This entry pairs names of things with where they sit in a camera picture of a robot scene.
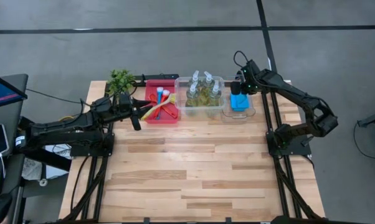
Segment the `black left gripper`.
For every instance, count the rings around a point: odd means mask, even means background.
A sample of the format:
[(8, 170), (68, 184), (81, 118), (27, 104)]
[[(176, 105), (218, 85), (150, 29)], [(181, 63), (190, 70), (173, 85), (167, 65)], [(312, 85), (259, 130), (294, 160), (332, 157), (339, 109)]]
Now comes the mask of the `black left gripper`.
[[(148, 106), (151, 102), (146, 100), (138, 100), (137, 107), (142, 108)], [(112, 102), (113, 115), (111, 122), (123, 121), (124, 119), (130, 118), (132, 126), (135, 131), (141, 130), (141, 125), (138, 117), (138, 110), (133, 106), (132, 100), (114, 100)], [(145, 120), (152, 113), (152, 109), (141, 110), (140, 120)]]

